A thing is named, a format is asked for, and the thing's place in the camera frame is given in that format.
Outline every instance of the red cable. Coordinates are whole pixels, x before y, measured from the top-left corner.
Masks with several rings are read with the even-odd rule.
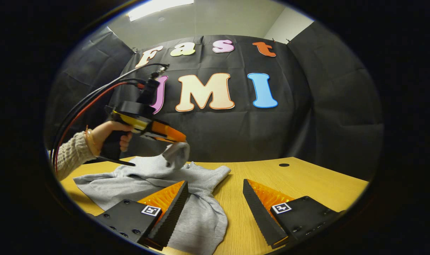
[[[114,85],[114,86],[112,86],[112,87],[110,87],[109,89],[106,89],[105,91],[103,91],[103,93],[101,93],[98,97],[96,97],[92,102],[90,102],[86,107],[84,107],[83,108],[83,110],[81,110],[78,114],[77,114],[77,116],[72,120],[72,122],[70,122],[70,124],[67,126],[67,128],[65,129],[65,131],[64,131],[64,133],[63,133],[63,135],[62,135],[62,137],[61,137],[61,140],[59,141],[59,146],[57,147],[57,149],[56,149],[56,161],[54,161],[54,167],[55,167],[55,169],[56,169],[56,175],[57,175],[57,158],[58,158],[58,153],[59,153],[59,148],[61,147],[61,145],[62,145],[62,141],[64,140],[64,137],[65,137],[65,135],[67,134],[67,132],[68,132],[68,130],[69,130],[69,128],[72,126],[72,124],[79,118],[79,116],[81,116],[88,108],[90,108],[97,100],[99,100],[100,99],[100,97],[102,97],[104,94],[106,94],[108,91],[110,91],[111,89],[113,89],[113,88],[115,88],[115,87],[117,87],[117,86],[119,86],[119,85],[122,85],[122,84],[127,84],[127,82],[120,82],[120,83],[118,83],[118,84],[116,84],[116,85]]]

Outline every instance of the knit sweater sleeve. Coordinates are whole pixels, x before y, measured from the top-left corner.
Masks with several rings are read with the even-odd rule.
[[[95,159],[84,137],[84,131],[74,134],[72,139],[59,147],[57,154],[57,179],[62,181],[84,162]]]

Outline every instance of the human hand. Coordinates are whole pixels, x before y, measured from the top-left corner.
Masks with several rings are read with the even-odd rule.
[[[128,143],[133,135],[130,132],[132,129],[132,126],[127,126],[116,121],[107,121],[92,130],[92,139],[95,143],[92,146],[95,148],[95,151],[100,152],[106,138],[108,138],[113,131],[126,131],[128,134],[121,136],[121,140],[119,141],[121,151],[125,152],[128,149]]]

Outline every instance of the black cable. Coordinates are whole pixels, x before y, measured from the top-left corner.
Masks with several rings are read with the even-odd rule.
[[[51,148],[51,163],[54,166],[54,162],[55,159],[57,157],[56,155],[56,149],[59,146],[59,140],[61,138],[61,136],[63,135],[63,132],[65,131],[65,129],[67,128],[67,126],[69,125],[69,123],[72,121],[72,119],[75,117],[75,115],[78,114],[78,112],[80,110],[82,110],[82,108],[84,108],[86,105],[88,105],[89,102],[91,102],[94,98],[96,98],[99,94],[101,94],[104,90],[108,89],[110,86],[115,85],[116,82],[118,82],[120,79],[122,79],[123,77],[132,74],[135,71],[138,71],[139,69],[148,67],[148,66],[153,66],[153,65],[159,65],[159,66],[163,66],[163,67],[168,67],[169,64],[162,64],[162,63],[151,63],[151,64],[147,64],[144,66],[141,66],[139,68],[135,68],[131,71],[128,71],[127,73],[119,76],[118,78],[114,79],[113,81],[111,81],[110,83],[103,85],[101,87],[99,87],[98,89],[92,91],[91,93],[89,93],[87,96],[85,96],[83,99],[81,99],[65,116],[64,120],[62,121],[61,125],[59,126],[59,128],[57,129],[56,132],[56,136],[54,137],[54,142],[53,142],[53,146]]]

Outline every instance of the screw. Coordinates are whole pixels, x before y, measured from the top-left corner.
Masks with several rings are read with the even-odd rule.
[[[301,229],[302,229],[303,227],[302,226],[298,226],[298,227],[296,227],[296,228],[294,228],[294,230],[292,231],[292,232],[298,232],[298,231],[300,231]]]

